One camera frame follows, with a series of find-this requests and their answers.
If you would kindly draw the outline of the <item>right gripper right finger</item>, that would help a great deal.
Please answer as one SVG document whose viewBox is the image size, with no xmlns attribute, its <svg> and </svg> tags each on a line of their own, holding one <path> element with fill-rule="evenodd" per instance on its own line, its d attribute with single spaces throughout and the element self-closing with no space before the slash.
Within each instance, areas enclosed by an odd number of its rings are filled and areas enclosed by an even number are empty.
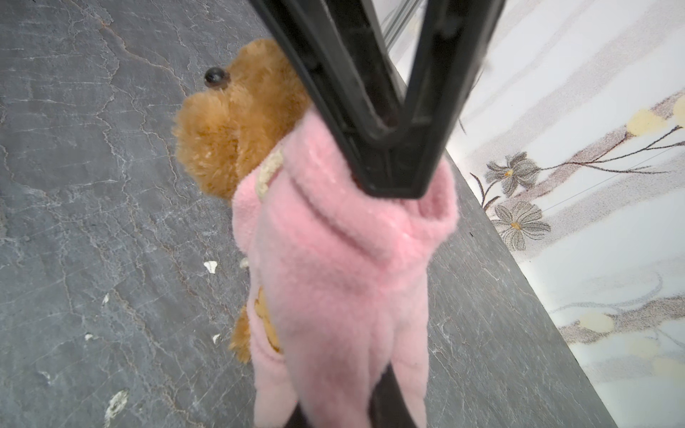
<svg viewBox="0 0 685 428">
<path fill-rule="evenodd" d="M 402 397 L 392 366 L 385 369 L 369 401 L 369 419 L 373 428 L 416 428 Z"/>
</svg>

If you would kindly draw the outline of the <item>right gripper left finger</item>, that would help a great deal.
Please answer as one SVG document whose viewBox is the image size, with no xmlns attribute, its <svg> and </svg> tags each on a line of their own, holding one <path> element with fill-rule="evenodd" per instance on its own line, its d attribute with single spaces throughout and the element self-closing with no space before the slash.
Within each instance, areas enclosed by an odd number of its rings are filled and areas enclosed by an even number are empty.
<svg viewBox="0 0 685 428">
<path fill-rule="evenodd" d="M 306 415 L 304 415 L 300 404 L 297 404 L 294 408 L 292 415 L 286 421 L 284 428 L 310 428 L 309 421 Z"/>
</svg>

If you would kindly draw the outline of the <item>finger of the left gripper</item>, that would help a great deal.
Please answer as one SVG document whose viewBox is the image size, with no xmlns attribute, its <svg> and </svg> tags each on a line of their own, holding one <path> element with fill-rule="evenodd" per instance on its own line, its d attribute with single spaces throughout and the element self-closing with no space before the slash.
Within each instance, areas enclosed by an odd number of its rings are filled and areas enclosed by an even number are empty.
<svg viewBox="0 0 685 428">
<path fill-rule="evenodd" d="M 369 192 L 377 197 L 422 197 L 469 97 L 502 1 L 429 1 L 401 106 L 399 123 L 384 141 L 387 174 Z"/>
<path fill-rule="evenodd" d="M 404 198 L 391 136 L 400 82 L 370 1 L 256 0 L 252 3 L 305 85 L 360 188 Z"/>
</svg>

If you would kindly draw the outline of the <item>pink fleece bear hoodie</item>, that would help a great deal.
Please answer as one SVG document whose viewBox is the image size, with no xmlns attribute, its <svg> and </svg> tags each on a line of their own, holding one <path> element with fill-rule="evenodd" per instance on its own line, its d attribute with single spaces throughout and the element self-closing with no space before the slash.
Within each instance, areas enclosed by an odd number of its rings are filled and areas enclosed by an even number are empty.
<svg viewBox="0 0 685 428">
<path fill-rule="evenodd" d="M 418 200 L 371 197 L 310 109 L 235 192 L 247 258 L 253 423 L 281 427 L 301 407 L 317 427 L 367 427 L 392 367 L 414 424 L 426 425 L 427 267 L 455 230 L 454 176 L 441 160 Z"/>
</svg>

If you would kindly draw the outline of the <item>brown teddy bear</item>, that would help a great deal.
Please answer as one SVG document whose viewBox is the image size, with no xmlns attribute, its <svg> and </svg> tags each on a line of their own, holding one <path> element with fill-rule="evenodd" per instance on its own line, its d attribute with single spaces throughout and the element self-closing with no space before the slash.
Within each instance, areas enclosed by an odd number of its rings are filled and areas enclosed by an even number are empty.
<svg viewBox="0 0 685 428">
<path fill-rule="evenodd" d="M 278 145 L 312 101 L 273 39 L 248 43 L 230 65 L 206 71 L 204 83 L 176 116 L 176 157 L 202 192 L 229 203 L 235 244 L 246 256 L 262 199 L 283 164 Z"/>
</svg>

